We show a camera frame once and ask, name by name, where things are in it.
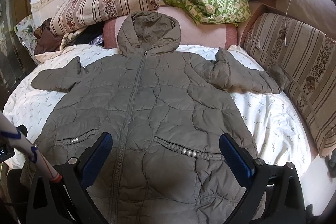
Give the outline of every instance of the white cable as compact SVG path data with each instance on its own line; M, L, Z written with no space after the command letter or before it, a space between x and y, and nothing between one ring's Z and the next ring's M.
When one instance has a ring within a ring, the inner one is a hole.
M289 5L291 4L291 0L289 0L288 2L288 7L286 10L286 15L285 15L285 47L287 48L287 40L286 40L286 26L287 26L287 13L288 13L288 9L289 9Z

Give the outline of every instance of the bed sheet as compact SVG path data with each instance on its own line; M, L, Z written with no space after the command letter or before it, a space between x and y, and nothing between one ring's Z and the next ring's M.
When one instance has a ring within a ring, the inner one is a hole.
M181 45L177 51L194 52L209 60L215 60L217 48L196 45ZM239 46L229 51L243 65L262 70ZM75 45L59 52L38 56L42 63L28 75L9 97L4 114L15 126L27 127L27 138L34 142L41 133L47 117L65 95L63 92L36 90L30 86L36 75L46 69L62 68L74 57L79 56L82 66L118 53L118 49L103 49L93 45ZM284 94L257 94L240 89L229 90L243 120L253 135L259 156L268 164L284 165L287 161L295 164L299 177L307 170L310 149L299 116ZM10 168L22 168L25 158L16 150L16 155L6 161Z

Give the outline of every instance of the jacket's right sleeve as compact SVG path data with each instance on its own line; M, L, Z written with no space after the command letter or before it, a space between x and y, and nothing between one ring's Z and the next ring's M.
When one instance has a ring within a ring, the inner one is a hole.
M222 48L219 48L214 63L196 55L193 55L190 63L198 75L223 90L237 87L259 93L279 94L289 84L280 67L272 67L269 73L249 69Z
M83 68L79 56L72 59L65 67L41 71L31 82L31 86L38 90L54 90L69 92L75 84L94 71L100 60Z

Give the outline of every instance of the silver bolt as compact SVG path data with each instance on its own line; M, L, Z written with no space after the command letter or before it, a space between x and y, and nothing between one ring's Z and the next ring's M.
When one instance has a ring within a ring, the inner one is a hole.
M293 168L295 167L295 166L294 166L294 163L292 163L292 162L290 162L290 161L287 162L286 164L287 164L287 167L290 168L290 169L293 169Z
M255 159L255 163L258 164L258 165L263 165L265 162L262 159L257 158L257 159Z
M75 164L77 162L76 158L71 158L70 160L68 160L69 164Z

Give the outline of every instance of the striped pillow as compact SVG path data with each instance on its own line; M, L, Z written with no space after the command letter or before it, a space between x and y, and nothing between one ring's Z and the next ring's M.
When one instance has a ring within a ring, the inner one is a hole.
M160 0L69 0L50 22L50 31L59 36L85 26L136 11L155 10Z
M335 49L336 41L321 31L270 13L257 19L245 39L245 50L265 70L276 63L287 73L291 83L285 91L322 157L336 147Z

